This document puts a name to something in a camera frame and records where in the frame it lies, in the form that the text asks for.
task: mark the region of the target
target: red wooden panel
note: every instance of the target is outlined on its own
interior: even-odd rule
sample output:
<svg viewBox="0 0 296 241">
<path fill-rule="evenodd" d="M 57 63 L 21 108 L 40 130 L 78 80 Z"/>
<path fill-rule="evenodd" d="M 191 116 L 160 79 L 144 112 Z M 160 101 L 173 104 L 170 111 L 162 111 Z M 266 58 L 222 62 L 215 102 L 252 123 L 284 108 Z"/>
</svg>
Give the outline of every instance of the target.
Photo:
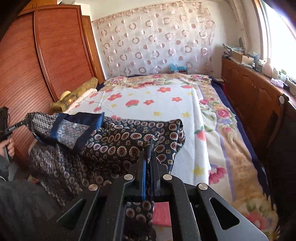
<svg viewBox="0 0 296 241">
<path fill-rule="evenodd" d="M 55 99 L 94 76 L 85 51 L 79 6 L 37 9 L 35 31 L 45 77 Z"/>
<path fill-rule="evenodd" d="M 49 113 L 53 101 L 38 60 L 33 15 L 17 18 L 0 42 L 0 106 L 9 108 L 10 124 L 21 121 L 28 112 Z M 13 138 L 23 160 L 33 135 L 23 126 Z"/>
</svg>

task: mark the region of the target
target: yellow pillow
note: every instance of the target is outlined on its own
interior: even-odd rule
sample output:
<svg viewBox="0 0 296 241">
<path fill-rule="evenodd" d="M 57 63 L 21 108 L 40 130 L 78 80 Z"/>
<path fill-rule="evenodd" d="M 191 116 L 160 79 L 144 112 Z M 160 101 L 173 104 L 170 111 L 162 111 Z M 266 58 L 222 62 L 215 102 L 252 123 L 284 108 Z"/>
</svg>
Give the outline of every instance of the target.
<svg viewBox="0 0 296 241">
<path fill-rule="evenodd" d="M 53 112 L 64 112 L 74 101 L 76 101 L 86 91 L 88 91 L 91 88 L 96 88 L 97 85 L 98 79 L 92 77 L 89 81 L 83 83 L 76 90 L 72 92 L 65 91 L 57 102 L 50 103 L 49 106 Z"/>
</svg>

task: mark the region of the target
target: paisley pattern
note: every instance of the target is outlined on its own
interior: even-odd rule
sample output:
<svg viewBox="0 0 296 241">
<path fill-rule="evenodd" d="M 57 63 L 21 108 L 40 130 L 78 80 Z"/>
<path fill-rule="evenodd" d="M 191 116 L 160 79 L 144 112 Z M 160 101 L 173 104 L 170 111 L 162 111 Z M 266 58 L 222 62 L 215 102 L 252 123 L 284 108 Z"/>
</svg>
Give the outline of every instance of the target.
<svg viewBox="0 0 296 241">
<path fill-rule="evenodd" d="M 148 121 L 122 121 L 104 117 L 105 128 L 93 130 L 84 143 L 83 149 L 78 152 L 70 148 L 80 141 L 77 138 L 77 130 L 59 133 L 59 142 L 53 144 L 50 136 L 56 116 L 43 113 L 30 113 L 28 116 L 30 120 L 28 129 L 34 136 L 48 143 L 39 142 L 32 148 L 31 167 L 36 170 L 36 177 L 40 179 L 45 191 L 62 206 L 91 184 L 108 185 L 119 176 L 127 174 L 130 165 L 138 162 L 141 151 L 145 152 L 149 161 L 152 151 L 157 150 L 158 161 L 170 172 L 174 157 L 185 141 L 181 120 L 156 122 L 155 125 L 149 125 Z M 174 131 L 170 130 L 172 124 L 174 124 Z M 61 122 L 57 132 L 72 130 L 77 126 L 79 125 L 76 123 Z M 139 223 L 137 225 L 150 224 L 154 204 L 144 201 L 133 203 L 133 205 L 137 207 L 127 209 L 126 215 L 131 220 L 126 221 L 124 234 L 128 234 L 128 238 L 135 240 L 136 237 L 131 234 L 129 226 L 134 222 Z M 145 225 L 141 228 L 142 237 L 150 237 L 153 240 L 154 233 L 149 227 Z"/>
</svg>

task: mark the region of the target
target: human hand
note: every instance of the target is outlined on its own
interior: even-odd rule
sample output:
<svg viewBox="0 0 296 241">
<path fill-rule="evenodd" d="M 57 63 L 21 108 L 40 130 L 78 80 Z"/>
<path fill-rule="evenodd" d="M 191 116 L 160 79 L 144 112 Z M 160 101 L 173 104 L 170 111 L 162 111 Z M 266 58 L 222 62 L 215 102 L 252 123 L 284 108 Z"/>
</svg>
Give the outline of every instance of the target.
<svg viewBox="0 0 296 241">
<path fill-rule="evenodd" d="M 5 148 L 7 145 L 8 145 L 8 147 L 7 147 L 7 149 L 8 149 L 8 154 L 9 154 L 11 157 L 13 157 L 13 156 L 15 155 L 15 144 L 14 144 L 12 138 L 10 138 L 10 139 L 8 139 L 8 140 L 5 140 L 5 141 L 2 141 L 2 142 L 0 143 L 0 155 L 3 156 L 3 157 L 5 157 L 5 150 L 4 150 L 4 148 Z"/>
</svg>

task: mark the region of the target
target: bed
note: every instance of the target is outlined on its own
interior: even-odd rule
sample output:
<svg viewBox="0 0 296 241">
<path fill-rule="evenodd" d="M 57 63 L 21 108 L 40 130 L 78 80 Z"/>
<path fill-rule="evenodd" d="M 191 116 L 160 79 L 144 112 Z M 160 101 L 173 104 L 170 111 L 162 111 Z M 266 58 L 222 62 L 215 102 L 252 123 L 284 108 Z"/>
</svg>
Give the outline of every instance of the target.
<svg viewBox="0 0 296 241">
<path fill-rule="evenodd" d="M 123 121 L 181 119 L 186 141 L 169 172 L 192 185 L 208 183 L 272 240 L 278 217 L 266 174 L 221 87 L 205 75 L 114 77 L 66 112 L 104 112 Z"/>
</svg>

